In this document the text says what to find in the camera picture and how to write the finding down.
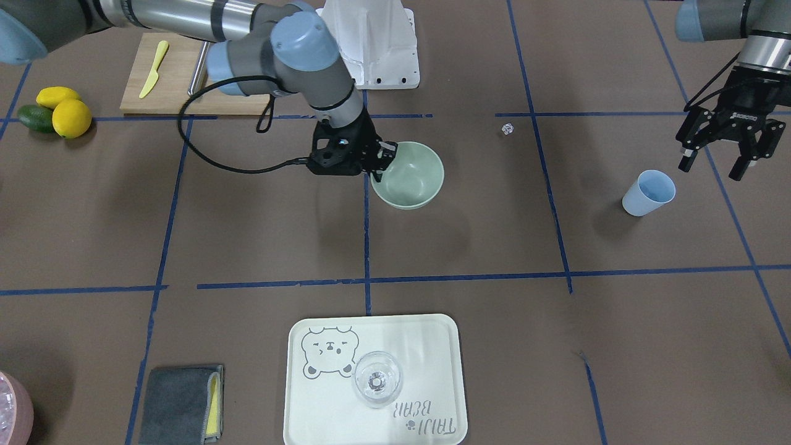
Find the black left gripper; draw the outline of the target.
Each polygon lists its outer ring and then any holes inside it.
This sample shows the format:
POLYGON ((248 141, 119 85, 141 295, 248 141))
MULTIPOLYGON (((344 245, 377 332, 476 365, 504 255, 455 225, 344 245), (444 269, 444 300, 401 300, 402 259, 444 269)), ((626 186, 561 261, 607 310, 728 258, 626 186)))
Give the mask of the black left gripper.
POLYGON ((739 156, 729 178, 741 181, 763 155, 773 155, 787 129, 785 122, 769 118, 777 106, 787 104, 787 77, 734 68, 724 86, 706 98, 717 98, 714 109, 705 109, 702 101, 685 108, 687 116, 675 136, 681 143, 678 169, 689 172, 704 146, 727 140, 739 146, 739 156))

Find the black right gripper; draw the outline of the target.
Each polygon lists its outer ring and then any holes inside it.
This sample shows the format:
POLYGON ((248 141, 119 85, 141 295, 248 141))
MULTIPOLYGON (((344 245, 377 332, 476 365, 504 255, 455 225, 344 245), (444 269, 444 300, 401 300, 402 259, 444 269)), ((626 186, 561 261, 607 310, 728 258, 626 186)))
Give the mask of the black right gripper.
POLYGON ((356 176, 362 172, 381 177, 395 161, 398 144, 379 137, 370 116, 358 116, 342 127, 320 118, 313 132, 307 168, 319 176, 356 176))

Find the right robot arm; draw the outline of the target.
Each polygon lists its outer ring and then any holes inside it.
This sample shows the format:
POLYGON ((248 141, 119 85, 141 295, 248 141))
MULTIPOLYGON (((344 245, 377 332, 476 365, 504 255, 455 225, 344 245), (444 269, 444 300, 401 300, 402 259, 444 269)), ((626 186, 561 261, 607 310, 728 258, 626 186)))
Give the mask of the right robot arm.
POLYGON ((254 1, 3 1, 2 62, 45 58, 85 35, 111 27, 155 29, 210 42, 206 68, 213 90, 227 95, 302 94, 316 113, 309 155, 268 168, 302 164, 313 174, 376 180, 395 161, 398 144, 379 137, 336 38, 313 6, 254 1))

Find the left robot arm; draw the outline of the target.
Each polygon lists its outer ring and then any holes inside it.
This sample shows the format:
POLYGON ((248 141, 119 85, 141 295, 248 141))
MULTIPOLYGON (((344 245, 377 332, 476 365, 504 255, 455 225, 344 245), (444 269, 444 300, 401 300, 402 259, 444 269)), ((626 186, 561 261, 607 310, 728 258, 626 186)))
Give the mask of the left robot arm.
POLYGON ((743 40, 721 69, 728 74, 712 93, 702 88, 685 104, 675 138, 680 170, 688 172, 706 145, 726 140, 739 146, 729 177, 740 181, 748 168, 773 156, 786 123, 769 117, 789 107, 790 6, 788 1, 684 1, 675 18, 684 42, 743 40))

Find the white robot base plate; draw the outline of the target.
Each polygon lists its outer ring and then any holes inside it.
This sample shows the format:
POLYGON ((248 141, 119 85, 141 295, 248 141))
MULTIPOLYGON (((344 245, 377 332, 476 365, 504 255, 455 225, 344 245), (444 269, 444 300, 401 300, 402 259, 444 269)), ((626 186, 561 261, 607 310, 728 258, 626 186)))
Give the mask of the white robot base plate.
POLYGON ((359 90, 419 87, 415 16, 401 1, 327 1, 317 12, 359 90))

